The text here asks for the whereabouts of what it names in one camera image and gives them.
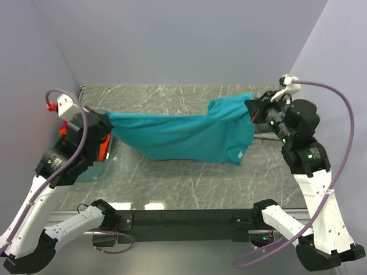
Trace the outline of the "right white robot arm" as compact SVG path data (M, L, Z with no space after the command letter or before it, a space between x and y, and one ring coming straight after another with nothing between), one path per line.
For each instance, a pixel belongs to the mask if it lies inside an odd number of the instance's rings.
M272 100L274 91L246 100L251 121L266 123L282 142L283 159L299 185L309 215L315 220L306 228L271 199L255 203L252 223L271 226L292 240L299 261L310 272L328 270L343 262L366 256L343 221L333 188L331 166L325 148L315 139L319 124L316 106L288 94Z

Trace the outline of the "teal t-shirt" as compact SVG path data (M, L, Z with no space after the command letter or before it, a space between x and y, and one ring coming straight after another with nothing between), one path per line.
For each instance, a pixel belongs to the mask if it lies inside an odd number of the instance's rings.
M204 115L107 112L116 138L154 160L241 165L254 140L245 101L251 93L213 99Z

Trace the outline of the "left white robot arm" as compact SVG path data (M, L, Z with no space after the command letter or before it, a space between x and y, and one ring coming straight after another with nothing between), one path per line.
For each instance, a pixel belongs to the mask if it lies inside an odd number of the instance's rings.
M114 229L115 209L102 199L54 226L46 226L57 204L77 178L106 158L112 124L104 113L88 111L67 122L66 132L46 151L35 169L29 193L11 225L1 236L1 257L11 274L43 270L61 249L92 229Z

